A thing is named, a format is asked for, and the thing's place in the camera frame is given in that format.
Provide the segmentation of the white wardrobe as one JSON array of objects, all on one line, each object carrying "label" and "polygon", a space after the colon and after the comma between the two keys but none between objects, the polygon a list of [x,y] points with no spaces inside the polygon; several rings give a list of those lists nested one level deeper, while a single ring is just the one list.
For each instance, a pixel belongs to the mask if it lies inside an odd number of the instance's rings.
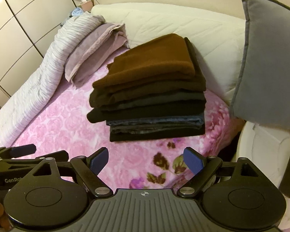
[{"label": "white wardrobe", "polygon": [[0,0],[0,106],[40,66],[73,0]]}]

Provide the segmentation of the white quilted cushion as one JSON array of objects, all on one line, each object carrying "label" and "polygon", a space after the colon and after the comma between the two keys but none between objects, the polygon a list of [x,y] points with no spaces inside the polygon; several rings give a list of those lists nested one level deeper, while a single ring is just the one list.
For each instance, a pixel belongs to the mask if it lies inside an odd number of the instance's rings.
[{"label": "white quilted cushion", "polygon": [[290,131],[246,122],[233,160],[239,157],[249,158],[279,187],[290,157]]}]

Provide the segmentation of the pink tissue box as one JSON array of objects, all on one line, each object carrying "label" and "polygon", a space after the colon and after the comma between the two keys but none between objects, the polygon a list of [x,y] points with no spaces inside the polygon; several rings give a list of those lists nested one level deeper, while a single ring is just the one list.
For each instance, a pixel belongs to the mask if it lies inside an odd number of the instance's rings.
[{"label": "pink tissue box", "polygon": [[91,9],[94,6],[93,0],[80,0],[79,7],[84,11],[84,12],[91,12]]}]

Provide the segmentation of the folded lilac sheets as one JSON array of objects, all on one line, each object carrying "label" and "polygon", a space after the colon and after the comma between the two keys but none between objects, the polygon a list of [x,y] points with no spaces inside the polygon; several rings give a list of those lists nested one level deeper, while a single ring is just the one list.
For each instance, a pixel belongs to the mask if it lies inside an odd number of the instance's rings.
[{"label": "folded lilac sheets", "polygon": [[81,86],[113,52],[126,45],[124,24],[105,23],[98,26],[69,55],[64,65],[65,79]]}]

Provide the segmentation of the white striped duvet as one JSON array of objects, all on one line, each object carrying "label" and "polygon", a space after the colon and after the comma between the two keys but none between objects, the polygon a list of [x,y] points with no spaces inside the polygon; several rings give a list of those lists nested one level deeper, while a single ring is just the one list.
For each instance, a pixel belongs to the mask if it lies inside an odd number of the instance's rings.
[{"label": "white striped duvet", "polygon": [[69,55],[103,23],[101,15],[84,12],[67,20],[58,30],[41,65],[0,109],[0,147],[12,145],[42,111],[60,83]]}]

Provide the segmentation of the brown knit cardigan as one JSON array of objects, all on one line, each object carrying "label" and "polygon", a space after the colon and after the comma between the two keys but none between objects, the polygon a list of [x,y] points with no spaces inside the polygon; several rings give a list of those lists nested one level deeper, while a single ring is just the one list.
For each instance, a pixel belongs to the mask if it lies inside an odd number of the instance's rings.
[{"label": "brown knit cardigan", "polygon": [[93,97],[151,82],[179,80],[183,89],[205,91],[206,82],[187,38],[158,37],[115,57],[105,77],[93,83]]}]

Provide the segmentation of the stack of dark folded clothes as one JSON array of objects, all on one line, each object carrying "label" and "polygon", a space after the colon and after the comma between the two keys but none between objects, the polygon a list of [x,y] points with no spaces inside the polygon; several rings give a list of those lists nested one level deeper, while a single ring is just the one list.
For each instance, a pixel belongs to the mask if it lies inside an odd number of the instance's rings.
[{"label": "stack of dark folded clothes", "polygon": [[204,92],[183,89],[179,80],[167,80],[97,97],[91,94],[87,119],[106,122],[112,142],[202,135]]}]

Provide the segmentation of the grey cushion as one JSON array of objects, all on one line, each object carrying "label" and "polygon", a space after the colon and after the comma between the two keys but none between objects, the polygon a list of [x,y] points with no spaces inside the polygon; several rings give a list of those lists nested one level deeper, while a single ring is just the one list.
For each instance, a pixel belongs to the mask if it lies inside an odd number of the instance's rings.
[{"label": "grey cushion", "polygon": [[241,1],[245,44],[230,113],[290,130],[290,7],[277,0]]}]

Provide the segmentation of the white pillow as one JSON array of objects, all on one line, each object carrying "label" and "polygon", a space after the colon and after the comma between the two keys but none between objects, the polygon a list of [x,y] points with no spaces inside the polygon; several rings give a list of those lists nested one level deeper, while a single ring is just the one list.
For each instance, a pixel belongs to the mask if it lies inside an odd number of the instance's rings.
[{"label": "white pillow", "polygon": [[95,5],[91,13],[108,23],[123,23],[130,48],[171,33],[187,37],[196,50],[207,88],[231,103],[241,69],[245,20],[159,3]]}]

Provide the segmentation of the pink floral bed blanket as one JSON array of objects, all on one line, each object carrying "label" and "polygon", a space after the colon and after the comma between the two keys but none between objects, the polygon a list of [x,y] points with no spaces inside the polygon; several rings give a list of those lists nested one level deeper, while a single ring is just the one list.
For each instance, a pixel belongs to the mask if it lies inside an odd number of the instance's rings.
[{"label": "pink floral bed blanket", "polygon": [[192,177],[182,160],[184,148],[217,155],[242,130],[244,121],[231,118],[226,103],[211,91],[205,92],[205,134],[185,138],[110,142],[104,122],[91,124],[89,96],[92,84],[104,77],[103,64],[79,88],[62,79],[44,109],[33,118],[14,142],[34,144],[36,156],[65,150],[69,157],[89,156],[101,147],[109,150],[109,161],[99,177],[113,190],[118,188],[177,188]]}]

